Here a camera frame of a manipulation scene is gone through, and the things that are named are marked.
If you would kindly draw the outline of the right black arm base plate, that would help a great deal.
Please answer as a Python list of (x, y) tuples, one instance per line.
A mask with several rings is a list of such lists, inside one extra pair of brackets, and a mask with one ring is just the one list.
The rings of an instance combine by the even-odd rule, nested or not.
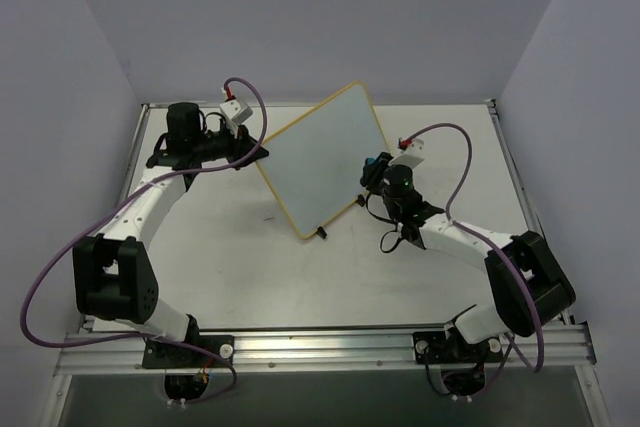
[(412, 334), (412, 341), (415, 360), (423, 365), (499, 363), (504, 357), (497, 338), (469, 344), (455, 328), (417, 331)]

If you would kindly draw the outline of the yellow-framed small whiteboard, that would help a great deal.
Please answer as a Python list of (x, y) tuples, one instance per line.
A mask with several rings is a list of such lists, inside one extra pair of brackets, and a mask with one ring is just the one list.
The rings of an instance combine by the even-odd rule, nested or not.
[(367, 87), (353, 82), (285, 127), (263, 146), (258, 169), (296, 235), (308, 240), (364, 192), (365, 161), (390, 150)]

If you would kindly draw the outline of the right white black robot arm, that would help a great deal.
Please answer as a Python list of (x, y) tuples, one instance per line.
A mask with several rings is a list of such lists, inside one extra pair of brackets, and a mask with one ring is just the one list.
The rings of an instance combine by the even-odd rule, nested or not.
[(454, 328), (443, 337), (453, 358), (467, 359), (480, 342), (505, 333), (534, 335), (576, 301), (572, 284), (540, 234), (505, 234), (454, 221), (415, 189), (406, 155), (395, 159), (383, 152), (366, 159), (360, 184), (368, 196), (382, 199), (387, 211), (383, 221), (394, 226), (400, 241), (447, 254), (487, 275), (492, 301), (456, 315)]

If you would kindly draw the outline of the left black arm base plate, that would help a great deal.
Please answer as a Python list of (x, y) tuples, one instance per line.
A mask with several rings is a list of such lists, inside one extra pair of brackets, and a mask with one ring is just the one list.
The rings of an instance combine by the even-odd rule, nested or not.
[[(235, 337), (232, 335), (204, 335), (195, 341), (195, 346), (216, 354), (226, 362), (231, 362), (235, 350)], [(194, 351), (192, 348), (176, 346), (157, 340), (146, 340), (142, 359), (144, 369), (196, 369), (222, 368), (220, 360), (212, 359), (208, 354)]]

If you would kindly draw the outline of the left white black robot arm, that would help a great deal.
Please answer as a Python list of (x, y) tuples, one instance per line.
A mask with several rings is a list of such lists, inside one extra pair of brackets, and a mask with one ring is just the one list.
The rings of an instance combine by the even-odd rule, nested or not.
[(147, 250), (204, 164), (224, 159), (240, 169), (268, 156), (244, 124), (251, 114), (244, 101), (232, 96), (216, 111), (219, 127), (211, 131), (197, 104), (170, 105), (167, 130), (158, 138), (131, 201), (72, 249), (79, 311), (168, 339), (166, 355), (179, 366), (200, 358), (199, 328), (193, 316), (161, 299)]

